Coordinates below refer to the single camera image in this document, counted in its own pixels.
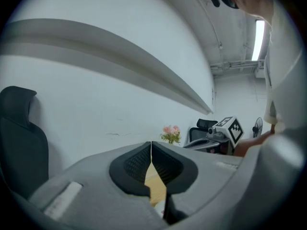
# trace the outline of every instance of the white wall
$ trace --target white wall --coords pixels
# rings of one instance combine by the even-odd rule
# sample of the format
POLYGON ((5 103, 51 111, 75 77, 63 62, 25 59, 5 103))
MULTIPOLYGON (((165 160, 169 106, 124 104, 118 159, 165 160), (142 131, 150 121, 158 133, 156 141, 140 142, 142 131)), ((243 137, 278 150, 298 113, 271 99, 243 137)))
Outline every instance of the white wall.
POLYGON ((209 64, 191 28, 165 0, 26 0, 11 22, 37 18, 86 23, 132 42, 183 79, 209 112, 213 109, 209 64))
MULTIPOLYGON (((135 81, 151 84, 136 73, 131 74, 135 81)), ((183 145, 189 128, 195 127, 199 118, 206 118, 127 82, 37 58, 0 57, 0 90, 11 85, 37 91, 30 121, 47 136, 50 176, 92 154, 159 141, 166 125, 179 126, 183 145)))
MULTIPOLYGON (((263 120, 266 107, 265 79, 252 75, 237 75, 215 79, 215 113, 210 115, 220 121, 235 115, 241 123, 244 136, 252 137, 252 128, 258 117, 263 120)), ((269 131, 271 125, 263 120, 262 133, 269 131)))

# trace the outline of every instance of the black chair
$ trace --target black chair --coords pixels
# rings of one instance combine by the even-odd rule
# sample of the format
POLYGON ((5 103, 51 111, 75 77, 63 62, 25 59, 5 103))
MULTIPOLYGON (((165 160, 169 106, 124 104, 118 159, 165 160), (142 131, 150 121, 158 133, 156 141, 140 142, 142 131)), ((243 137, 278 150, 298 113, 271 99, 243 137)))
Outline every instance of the black chair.
POLYGON ((48 180, 48 142, 29 122, 36 92, 10 86, 0 93, 0 166, 8 187, 28 198, 48 180))
POLYGON ((217 124, 217 121, 199 119, 196 124, 197 128, 191 128, 189 131, 190 142, 200 138, 205 138, 208 129, 215 124, 217 124))

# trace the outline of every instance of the fluorescent light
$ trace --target fluorescent light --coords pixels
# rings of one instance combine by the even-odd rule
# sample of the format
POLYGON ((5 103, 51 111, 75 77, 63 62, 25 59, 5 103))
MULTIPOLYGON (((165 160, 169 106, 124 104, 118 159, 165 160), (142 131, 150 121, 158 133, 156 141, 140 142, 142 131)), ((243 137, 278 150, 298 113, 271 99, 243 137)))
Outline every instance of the fluorescent light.
POLYGON ((264 21, 256 21, 256 37, 255 37, 255 46, 254 53, 251 60, 258 60, 259 54, 261 51, 263 35, 264 35, 264 21))

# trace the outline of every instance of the person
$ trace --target person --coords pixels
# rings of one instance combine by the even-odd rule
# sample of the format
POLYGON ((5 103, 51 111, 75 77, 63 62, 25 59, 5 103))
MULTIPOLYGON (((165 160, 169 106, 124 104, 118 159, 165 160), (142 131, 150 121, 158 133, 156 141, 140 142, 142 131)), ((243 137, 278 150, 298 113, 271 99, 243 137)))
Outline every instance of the person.
POLYGON ((269 132, 257 138, 241 140, 235 156, 244 157, 247 150, 262 144, 269 136, 284 130, 281 117, 272 99, 272 89, 277 88, 304 50, 303 42, 294 23, 277 0, 230 0, 244 12, 264 19, 271 27, 271 39, 265 58, 267 106, 264 120, 271 124, 269 132))

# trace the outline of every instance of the ceiling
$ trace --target ceiling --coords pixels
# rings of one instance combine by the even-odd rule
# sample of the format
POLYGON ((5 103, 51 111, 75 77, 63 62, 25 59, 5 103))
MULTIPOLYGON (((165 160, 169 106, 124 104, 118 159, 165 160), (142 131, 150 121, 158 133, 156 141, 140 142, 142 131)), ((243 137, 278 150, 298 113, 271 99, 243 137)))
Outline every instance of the ceiling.
MULTIPOLYGON (((207 57, 215 77, 252 73, 258 62, 250 61, 255 42, 255 20, 241 10, 211 0, 167 0, 187 21, 207 57)), ((265 27, 260 60, 266 56, 270 29, 265 27)))

